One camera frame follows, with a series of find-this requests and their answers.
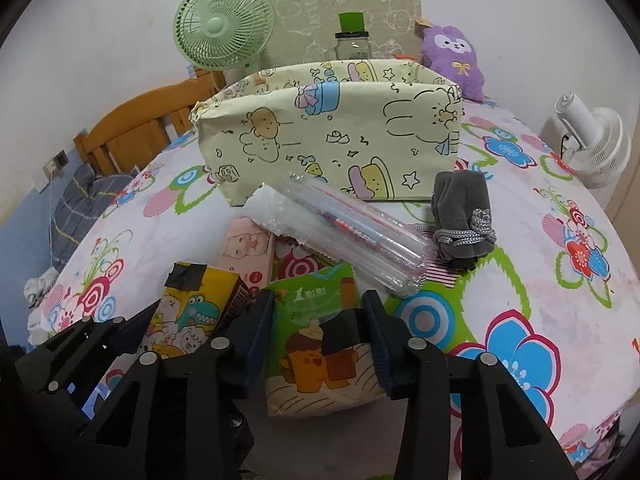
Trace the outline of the floral tablecloth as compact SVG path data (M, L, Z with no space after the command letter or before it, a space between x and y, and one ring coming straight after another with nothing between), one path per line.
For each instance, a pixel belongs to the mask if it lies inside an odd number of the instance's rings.
M498 356L578 476L600 478L616 459L620 414L639 391L636 269L597 200L507 110L465 107L457 165L486 178L496 248L465 274L434 266L419 295L387 298L386 310L442 350ZM108 196L38 324L55 333L87 313L129 318L157 300L176 262L215 264L235 214L196 134L180 136ZM270 396L256 390L244 406L256 438L248 468L269 479L391 474L405 408L386 399L370 363L350 385L370 403L334 412L328 390L305 399L279 382L271 399L292 419L270 417Z

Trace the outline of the green cartoon placemat board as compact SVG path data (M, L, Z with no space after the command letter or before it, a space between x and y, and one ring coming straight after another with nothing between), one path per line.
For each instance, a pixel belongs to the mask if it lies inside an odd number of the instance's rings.
M374 58L416 56L421 36L414 20L422 0L272 0L274 29L260 66L276 68L334 58L338 36L358 32Z

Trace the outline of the crumpled white cloth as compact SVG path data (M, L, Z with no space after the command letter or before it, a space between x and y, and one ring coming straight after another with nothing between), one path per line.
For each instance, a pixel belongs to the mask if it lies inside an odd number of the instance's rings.
M29 309L38 307L43 298L50 292L58 279L58 270L51 266L46 272L36 278L29 278L24 285L23 295Z

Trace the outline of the pink cartoon tissue pack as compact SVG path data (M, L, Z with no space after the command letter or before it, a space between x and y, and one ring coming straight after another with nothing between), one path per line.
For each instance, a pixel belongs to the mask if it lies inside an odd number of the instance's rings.
M255 298L271 280L274 235L250 218L232 220L217 268L234 272Z

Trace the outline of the green desk fan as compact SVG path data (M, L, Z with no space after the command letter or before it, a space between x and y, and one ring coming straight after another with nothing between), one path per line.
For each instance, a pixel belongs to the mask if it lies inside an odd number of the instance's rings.
M172 36L193 66L223 72L262 68L276 12L272 0L182 0L172 21Z

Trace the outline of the glass mason jar mug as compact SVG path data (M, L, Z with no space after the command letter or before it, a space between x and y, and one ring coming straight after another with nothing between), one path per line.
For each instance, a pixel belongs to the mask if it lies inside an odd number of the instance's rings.
M337 32L336 44L324 51L326 61L368 60L372 50L368 32Z

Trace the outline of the green cup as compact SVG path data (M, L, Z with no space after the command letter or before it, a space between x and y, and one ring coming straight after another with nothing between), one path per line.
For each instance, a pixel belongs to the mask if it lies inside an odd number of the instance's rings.
M364 16L362 12L343 12L338 14L341 34L343 35L363 35L366 32Z

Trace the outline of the purple plush bunny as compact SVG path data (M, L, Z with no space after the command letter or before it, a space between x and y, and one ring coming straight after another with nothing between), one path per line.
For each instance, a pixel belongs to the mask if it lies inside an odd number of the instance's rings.
M438 26L424 18L414 21L423 34L423 64L457 84L465 99L483 102L485 78L478 67L476 51L464 33L457 27Z

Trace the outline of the wall power socket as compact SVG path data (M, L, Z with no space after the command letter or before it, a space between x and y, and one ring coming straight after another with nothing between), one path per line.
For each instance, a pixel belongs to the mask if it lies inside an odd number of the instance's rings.
M59 151L42 167L44 175L48 181L51 181L62 169L68 164L68 156L66 151Z

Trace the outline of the yellow cartoon fabric storage box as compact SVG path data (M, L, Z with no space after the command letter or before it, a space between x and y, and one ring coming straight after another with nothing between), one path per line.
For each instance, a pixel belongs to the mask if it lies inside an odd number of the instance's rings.
M454 168L460 87L409 60L261 70L192 108L198 145L232 206L285 174L366 202L424 202Z

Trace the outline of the green cartoon tissue pack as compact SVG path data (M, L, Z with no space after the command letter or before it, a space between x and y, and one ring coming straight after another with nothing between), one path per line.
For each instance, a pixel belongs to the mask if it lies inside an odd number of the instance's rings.
M284 278L269 289L274 293L265 370L270 417L327 415L384 396L350 264Z

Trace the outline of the blue bed sheet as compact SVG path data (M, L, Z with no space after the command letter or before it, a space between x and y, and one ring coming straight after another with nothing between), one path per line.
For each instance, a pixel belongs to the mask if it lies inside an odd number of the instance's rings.
M1 227L1 325L6 342L27 347L29 308L23 288L51 266L51 214L65 184L30 192Z

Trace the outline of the grey plaid pillow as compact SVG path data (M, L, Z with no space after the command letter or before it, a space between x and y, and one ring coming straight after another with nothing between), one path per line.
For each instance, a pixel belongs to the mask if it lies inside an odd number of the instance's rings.
M56 204L50 225L51 266L58 272L117 195L134 180L132 174L97 174L81 164Z

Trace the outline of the clear pack of straws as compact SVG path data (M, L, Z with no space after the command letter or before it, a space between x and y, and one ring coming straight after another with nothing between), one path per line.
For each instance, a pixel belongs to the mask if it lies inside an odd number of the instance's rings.
M262 184L243 210L271 233L351 264L397 297L420 292L435 255L417 230L303 174Z

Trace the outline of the wooden bed headboard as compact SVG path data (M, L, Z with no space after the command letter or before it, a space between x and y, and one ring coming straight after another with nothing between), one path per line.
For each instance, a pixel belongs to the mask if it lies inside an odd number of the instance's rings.
M151 90L120 104L89 132L74 137L80 159L99 174L142 169L170 144L166 128L183 136L191 128L194 105L224 88L221 72L198 68L180 84Z

